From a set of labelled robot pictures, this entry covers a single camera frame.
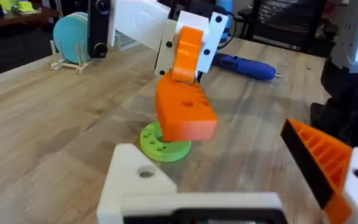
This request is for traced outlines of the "white orange left gripper right finger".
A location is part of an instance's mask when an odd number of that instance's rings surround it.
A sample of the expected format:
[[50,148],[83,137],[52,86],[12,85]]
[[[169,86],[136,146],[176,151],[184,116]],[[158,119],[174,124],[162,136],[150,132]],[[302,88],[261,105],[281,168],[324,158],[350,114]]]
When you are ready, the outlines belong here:
[[285,120],[281,137],[323,212],[323,222],[358,223],[358,147],[294,119]]

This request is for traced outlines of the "bare white left gripper left finger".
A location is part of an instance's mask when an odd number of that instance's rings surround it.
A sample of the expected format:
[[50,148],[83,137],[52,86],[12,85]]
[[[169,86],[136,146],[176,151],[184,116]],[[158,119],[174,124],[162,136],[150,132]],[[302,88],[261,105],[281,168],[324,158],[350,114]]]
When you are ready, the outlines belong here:
[[98,223],[123,223],[121,205],[125,196],[176,192],[176,184],[137,147],[118,144],[98,203]]

